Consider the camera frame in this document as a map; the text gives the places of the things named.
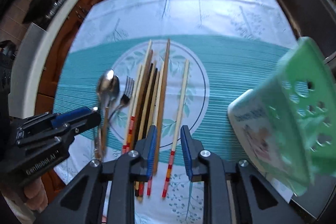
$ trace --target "blue gripper pad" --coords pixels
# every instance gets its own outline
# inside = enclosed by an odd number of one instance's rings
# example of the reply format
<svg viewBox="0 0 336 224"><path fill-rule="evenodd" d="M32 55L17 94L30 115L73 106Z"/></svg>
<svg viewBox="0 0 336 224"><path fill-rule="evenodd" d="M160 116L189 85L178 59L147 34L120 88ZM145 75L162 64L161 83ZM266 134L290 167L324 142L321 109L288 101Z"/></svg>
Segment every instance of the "blue gripper pad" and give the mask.
<svg viewBox="0 0 336 224"><path fill-rule="evenodd" d="M193 145L192 144L193 140L191 138L188 126L182 126L180 132L181 132L181 147L183 152L185 172L187 173L187 176L191 181L193 177L193 170L192 170L192 159L188 143L190 143L190 145Z"/></svg>
<svg viewBox="0 0 336 224"><path fill-rule="evenodd" d="M88 115L91 113L91 109L89 109L88 107L81 107L75 110L72 110L70 112L66 112L64 114L58 115L55 119L53 119L51 121L51 125L53 127L53 129L60 127L62 125L64 125L65 123L71 123L72 121Z"/></svg>
<svg viewBox="0 0 336 224"><path fill-rule="evenodd" d="M150 179L153 173L156 138L157 138L157 128L156 126L150 126L147 134L147 139L150 140L150 148L147 157L147 173L146 173L148 179Z"/></svg>

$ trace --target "teal stripe on tablecloth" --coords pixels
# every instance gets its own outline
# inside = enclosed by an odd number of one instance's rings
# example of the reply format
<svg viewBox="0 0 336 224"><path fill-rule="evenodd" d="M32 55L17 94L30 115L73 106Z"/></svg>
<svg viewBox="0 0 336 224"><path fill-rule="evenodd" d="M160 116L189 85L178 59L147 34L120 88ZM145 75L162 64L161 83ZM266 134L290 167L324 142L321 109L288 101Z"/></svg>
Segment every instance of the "teal stripe on tablecloth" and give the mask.
<svg viewBox="0 0 336 224"><path fill-rule="evenodd" d="M68 54L58 84L54 111L65 112L83 105L96 105L95 86L99 76L125 51L150 38L107 43ZM245 157L227 118L227 107L243 92L265 80L288 49L236 37L181 35L170 38L198 56L209 78L208 109L193 138L201 140L205 149L223 159L239 160ZM92 130L83 135L93 139ZM110 132L107 145L117 150L121 148L120 141ZM161 152L160 161L168 162L169 153L169 150ZM180 146L176 150L175 164L184 164Z"/></svg>

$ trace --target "green plastic container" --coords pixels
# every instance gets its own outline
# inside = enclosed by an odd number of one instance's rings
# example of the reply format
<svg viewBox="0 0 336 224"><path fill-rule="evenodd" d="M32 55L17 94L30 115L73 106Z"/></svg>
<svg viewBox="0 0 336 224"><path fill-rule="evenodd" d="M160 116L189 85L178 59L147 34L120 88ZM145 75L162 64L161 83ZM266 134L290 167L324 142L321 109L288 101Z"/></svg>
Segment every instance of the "green plastic container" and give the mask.
<svg viewBox="0 0 336 224"><path fill-rule="evenodd" d="M271 77L228 109L264 171L297 195L315 173L336 174L335 79L323 60L311 38L300 38Z"/></svg>

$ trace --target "silver screw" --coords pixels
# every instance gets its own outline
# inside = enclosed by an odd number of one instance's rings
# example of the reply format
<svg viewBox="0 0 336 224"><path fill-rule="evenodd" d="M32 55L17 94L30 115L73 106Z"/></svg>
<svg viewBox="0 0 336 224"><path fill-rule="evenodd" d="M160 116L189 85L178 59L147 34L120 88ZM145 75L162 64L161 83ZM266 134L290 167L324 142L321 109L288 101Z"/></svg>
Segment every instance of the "silver screw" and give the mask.
<svg viewBox="0 0 336 224"><path fill-rule="evenodd" d="M99 160L90 161L90 166L92 166L92 167L97 167L97 166L99 166L99 164L100 164Z"/></svg>
<svg viewBox="0 0 336 224"><path fill-rule="evenodd" d="M211 153L210 153L210 151L208 151L208 150L202 150L201 151L201 156L202 157L209 157L211 155Z"/></svg>
<svg viewBox="0 0 336 224"><path fill-rule="evenodd" d="M239 165L240 165L241 167L246 167L246 166L249 165L249 162L248 162L247 160L240 160L240 161L239 161Z"/></svg>
<svg viewBox="0 0 336 224"><path fill-rule="evenodd" d="M136 150L131 150L131 151L128 152L128 155L132 158L135 158L139 155L139 152L136 151Z"/></svg>

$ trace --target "spoon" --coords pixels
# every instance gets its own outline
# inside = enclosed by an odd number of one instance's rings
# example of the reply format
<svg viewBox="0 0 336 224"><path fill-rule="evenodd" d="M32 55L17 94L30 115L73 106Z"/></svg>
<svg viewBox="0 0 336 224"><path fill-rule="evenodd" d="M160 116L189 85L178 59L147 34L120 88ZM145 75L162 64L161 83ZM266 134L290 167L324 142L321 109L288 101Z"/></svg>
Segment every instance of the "spoon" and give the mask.
<svg viewBox="0 0 336 224"><path fill-rule="evenodd" d="M119 78L115 75L113 70L106 71L98 80L96 93L100 101L100 105L103 106L106 102L106 96L109 98L109 102L105 107L104 123L101 130L101 135L98 132L98 138L100 137L101 152L103 155L106 153L106 137L107 137L107 124L108 124L108 115L109 109L113 107L115 101L119 96L120 83Z"/></svg>

